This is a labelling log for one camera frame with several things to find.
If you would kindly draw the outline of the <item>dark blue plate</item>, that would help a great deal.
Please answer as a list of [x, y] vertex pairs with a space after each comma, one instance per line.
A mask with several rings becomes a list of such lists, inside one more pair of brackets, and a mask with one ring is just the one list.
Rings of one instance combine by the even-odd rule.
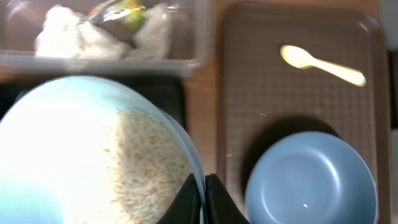
[[307, 131], [266, 149], [245, 193], [250, 223], [377, 223], [376, 184], [344, 140]]

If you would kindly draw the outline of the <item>green snack wrapper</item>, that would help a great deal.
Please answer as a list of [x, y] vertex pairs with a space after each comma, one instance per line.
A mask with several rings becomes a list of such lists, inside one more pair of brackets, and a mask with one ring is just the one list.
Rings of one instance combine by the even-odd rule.
[[93, 7], [79, 24], [87, 22], [95, 31], [135, 47], [133, 37], [146, 20], [145, 11], [142, 1], [108, 0]]

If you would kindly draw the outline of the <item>white tissue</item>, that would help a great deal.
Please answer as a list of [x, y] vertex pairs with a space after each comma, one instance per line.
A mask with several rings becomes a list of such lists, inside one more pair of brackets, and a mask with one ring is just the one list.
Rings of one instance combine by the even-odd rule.
[[90, 60], [120, 60], [132, 50], [82, 14], [59, 4], [46, 13], [34, 49], [36, 57]]

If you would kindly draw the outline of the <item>white paper ball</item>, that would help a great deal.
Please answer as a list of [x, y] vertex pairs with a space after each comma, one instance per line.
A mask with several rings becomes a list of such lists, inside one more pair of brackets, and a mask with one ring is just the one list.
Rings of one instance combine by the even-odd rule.
[[136, 48], [127, 58], [163, 60], [171, 45], [172, 21], [166, 3], [156, 4], [144, 12], [144, 23], [133, 38]]

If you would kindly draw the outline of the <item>light blue rice bowl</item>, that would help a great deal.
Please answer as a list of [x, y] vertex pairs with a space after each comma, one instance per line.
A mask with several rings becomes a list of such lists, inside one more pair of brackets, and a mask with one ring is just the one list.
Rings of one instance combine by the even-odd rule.
[[141, 110], [164, 122], [192, 167], [205, 218], [204, 173], [183, 127], [141, 94], [100, 77], [71, 76], [45, 82], [17, 100], [1, 120], [1, 222], [65, 223], [73, 194], [71, 148], [100, 139], [118, 111]]

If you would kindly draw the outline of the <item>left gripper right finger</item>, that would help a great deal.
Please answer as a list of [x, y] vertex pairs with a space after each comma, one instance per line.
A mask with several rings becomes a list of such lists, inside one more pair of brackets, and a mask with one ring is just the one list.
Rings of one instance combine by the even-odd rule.
[[210, 224], [249, 224], [216, 174], [205, 177], [206, 211]]

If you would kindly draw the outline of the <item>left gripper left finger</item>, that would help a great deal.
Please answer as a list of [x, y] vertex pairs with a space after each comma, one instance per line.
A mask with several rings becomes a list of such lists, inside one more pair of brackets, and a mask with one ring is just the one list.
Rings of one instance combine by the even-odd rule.
[[199, 224], [200, 210], [201, 199], [197, 183], [194, 175], [190, 174], [157, 224]]

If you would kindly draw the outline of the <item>yellow plastic spoon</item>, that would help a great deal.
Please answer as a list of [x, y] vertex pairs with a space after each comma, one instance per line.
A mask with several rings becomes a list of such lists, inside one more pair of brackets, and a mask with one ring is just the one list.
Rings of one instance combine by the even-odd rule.
[[280, 48], [281, 57], [291, 66], [299, 69], [315, 67], [328, 72], [352, 85], [363, 87], [366, 78], [359, 70], [327, 62], [313, 57], [306, 50], [294, 45], [283, 45]]

